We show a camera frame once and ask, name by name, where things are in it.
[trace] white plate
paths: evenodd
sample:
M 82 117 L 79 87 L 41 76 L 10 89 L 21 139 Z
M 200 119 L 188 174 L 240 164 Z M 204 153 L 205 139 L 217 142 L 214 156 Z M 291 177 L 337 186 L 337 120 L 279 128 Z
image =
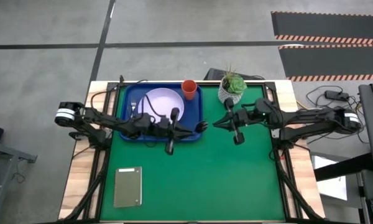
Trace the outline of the white plate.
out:
M 176 91 L 169 88 L 156 88 L 147 92 L 146 95 L 149 97 L 150 103 L 156 113 L 159 115 L 165 115 L 170 119 L 172 109 L 178 108 L 180 110 L 178 120 L 181 119 L 182 114 L 184 113 L 184 102 Z M 142 113 L 142 99 L 138 103 L 138 113 Z M 156 123 L 160 121 L 160 117 L 152 111 L 146 97 L 144 97 L 144 113 L 148 113 L 155 117 Z

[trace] white label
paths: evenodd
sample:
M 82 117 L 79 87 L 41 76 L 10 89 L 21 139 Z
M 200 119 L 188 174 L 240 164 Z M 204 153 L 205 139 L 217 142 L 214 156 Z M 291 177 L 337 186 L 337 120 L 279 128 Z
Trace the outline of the white label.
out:
M 357 118 L 349 118 L 350 121 L 355 121 L 357 123 L 360 123 L 359 120 Z
M 357 114 L 354 114 L 354 113 L 345 113 L 344 114 L 346 117 L 350 117 L 350 118 L 358 118 L 358 115 Z
M 127 169 L 119 169 L 119 172 L 134 172 L 134 168 L 127 168 Z

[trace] power adapter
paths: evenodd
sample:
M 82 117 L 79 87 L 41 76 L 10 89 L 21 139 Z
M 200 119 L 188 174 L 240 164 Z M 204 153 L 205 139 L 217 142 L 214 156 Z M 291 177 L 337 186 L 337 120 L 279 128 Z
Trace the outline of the power adapter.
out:
M 348 102 L 349 94 L 338 92 L 338 91 L 326 90 L 325 98 L 329 100 L 338 100 L 338 101 Z

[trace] wooden table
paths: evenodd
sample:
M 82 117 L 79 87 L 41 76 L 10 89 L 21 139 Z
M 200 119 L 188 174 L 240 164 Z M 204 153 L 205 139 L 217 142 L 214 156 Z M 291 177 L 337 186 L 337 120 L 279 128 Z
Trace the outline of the wooden table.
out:
M 295 95 L 293 92 L 293 86 L 289 80 L 268 80 L 268 82 L 275 82 L 278 101 L 280 109 L 283 111 L 296 111 L 298 109 Z M 85 105 L 90 106 L 91 97 L 98 92 L 105 91 L 107 88 L 108 81 L 95 81 L 91 82 L 90 89 L 88 90 L 88 96 Z M 94 107 L 97 110 L 102 110 L 104 105 L 105 94 L 97 95 L 94 98 Z M 110 98 L 108 114 L 111 114 L 114 104 L 114 96 Z M 299 140 L 297 144 L 301 146 L 307 146 L 306 141 Z M 78 141 L 75 145 L 74 154 L 88 147 L 87 140 Z M 90 179 L 91 166 L 93 163 L 94 149 L 88 149 L 85 152 L 79 154 L 71 162 L 67 185 L 65 187 L 65 193 L 63 194 L 62 205 L 58 218 L 65 218 L 71 213 L 74 207 L 78 204 L 80 199 L 84 196 L 88 188 L 88 182 Z M 323 210 L 321 198 L 319 195 L 318 187 L 316 185 L 316 179 L 313 172 L 313 167 L 310 159 L 310 153 L 306 149 L 294 147 L 290 150 L 290 157 L 292 160 L 292 167 L 297 183 L 298 191 L 303 195 L 308 204 L 314 209 L 314 211 L 324 217 L 325 212 Z M 98 195 L 98 189 L 94 193 L 90 216 L 93 218 L 94 211 L 96 209 L 96 199 Z M 295 217 L 294 202 L 290 191 L 287 191 L 288 204 L 290 207 L 290 213 L 292 217 Z

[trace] white pot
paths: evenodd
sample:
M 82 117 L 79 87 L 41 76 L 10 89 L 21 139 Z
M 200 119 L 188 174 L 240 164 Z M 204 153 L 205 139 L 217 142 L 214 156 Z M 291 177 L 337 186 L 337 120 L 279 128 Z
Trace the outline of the white pot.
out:
M 243 95 L 243 92 L 241 94 L 235 94 L 235 93 L 228 93 L 224 88 L 223 88 L 223 79 L 221 79 L 221 83 L 219 84 L 219 89 L 218 89 L 218 99 L 224 103 L 224 101 L 227 98 L 232 98 L 232 101 L 234 102 L 234 105 L 238 103 Z

